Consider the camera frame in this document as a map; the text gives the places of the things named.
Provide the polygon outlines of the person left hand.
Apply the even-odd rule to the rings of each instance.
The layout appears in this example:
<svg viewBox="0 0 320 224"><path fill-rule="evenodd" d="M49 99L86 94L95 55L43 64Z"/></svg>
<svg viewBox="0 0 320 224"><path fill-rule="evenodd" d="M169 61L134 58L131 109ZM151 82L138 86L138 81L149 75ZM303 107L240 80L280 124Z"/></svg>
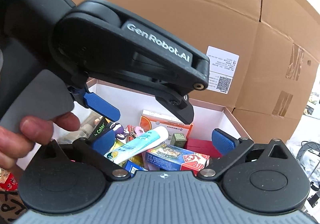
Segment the person left hand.
<svg viewBox="0 0 320 224"><path fill-rule="evenodd" d="M1 127L1 168L11 170L19 158L27 156L33 150L35 144L48 144L55 124L67 131L76 131L80 127L79 119L72 112L49 121L26 116L20 122L19 133Z"/></svg>

